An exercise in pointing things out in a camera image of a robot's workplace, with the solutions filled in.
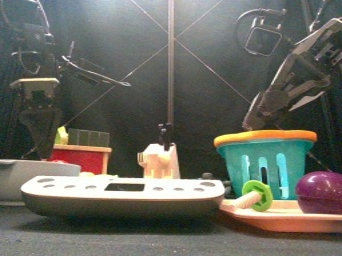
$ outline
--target metal pole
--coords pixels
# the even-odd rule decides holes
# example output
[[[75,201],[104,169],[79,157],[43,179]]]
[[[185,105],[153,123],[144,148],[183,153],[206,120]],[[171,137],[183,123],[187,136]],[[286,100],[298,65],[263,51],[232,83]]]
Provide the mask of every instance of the metal pole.
[[[168,95],[167,122],[173,125],[173,77],[175,77],[175,2],[168,0]]]

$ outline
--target purple ball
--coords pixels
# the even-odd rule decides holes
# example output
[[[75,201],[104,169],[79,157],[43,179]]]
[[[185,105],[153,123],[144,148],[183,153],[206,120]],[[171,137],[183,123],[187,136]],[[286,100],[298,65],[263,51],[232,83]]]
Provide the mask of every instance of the purple ball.
[[[304,213],[342,214],[342,174],[328,171],[306,174],[295,194]]]

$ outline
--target orange basket rim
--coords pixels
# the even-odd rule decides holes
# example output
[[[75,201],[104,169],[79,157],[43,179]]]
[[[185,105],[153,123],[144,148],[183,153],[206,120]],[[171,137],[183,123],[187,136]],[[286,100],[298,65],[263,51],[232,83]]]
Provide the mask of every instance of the orange basket rim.
[[[259,130],[248,131],[234,134],[220,135],[214,139],[215,147],[222,144],[254,141],[254,140],[267,140],[267,139],[283,139],[283,140],[310,140],[316,141],[316,133],[306,130]]]

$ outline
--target black backdrop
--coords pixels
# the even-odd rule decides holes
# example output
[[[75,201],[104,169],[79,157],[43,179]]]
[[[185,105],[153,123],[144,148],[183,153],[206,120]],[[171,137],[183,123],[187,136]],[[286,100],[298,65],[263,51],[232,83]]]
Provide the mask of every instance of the black backdrop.
[[[318,2],[308,1],[316,12]],[[330,6],[324,20],[338,15],[340,3]],[[73,58],[85,58],[105,68],[105,75],[124,79],[131,88],[92,86],[72,75],[61,78],[63,124],[68,128],[109,132],[112,155],[108,172],[140,177],[136,153],[157,141],[157,124],[167,122],[167,0],[45,0],[41,1],[56,41],[56,56],[67,55],[75,41]],[[184,178],[212,172],[226,177],[226,167],[212,140],[242,131],[250,102],[267,88],[286,52],[255,57],[234,42],[239,15],[255,8],[287,9],[284,31],[299,41],[306,36],[300,1],[176,0],[175,1],[175,98],[173,142]],[[242,25],[242,33],[250,24]],[[17,124],[9,140],[13,104],[8,82],[20,76],[10,66],[10,46],[1,40],[1,158],[18,158],[30,145]],[[318,133],[312,152],[339,170],[328,137],[339,141],[339,88],[330,92],[332,133],[326,128],[320,101],[300,108],[283,124],[286,129]],[[319,169],[307,159],[307,171]]]

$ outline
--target white plastic tray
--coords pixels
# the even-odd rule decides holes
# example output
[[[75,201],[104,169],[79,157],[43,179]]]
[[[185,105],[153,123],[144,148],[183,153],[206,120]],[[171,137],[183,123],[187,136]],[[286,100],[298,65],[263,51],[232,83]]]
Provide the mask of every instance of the white plastic tray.
[[[295,200],[274,200],[264,212],[239,209],[230,205],[232,200],[223,200],[220,211],[234,219],[267,231],[342,233],[342,215],[304,214]]]

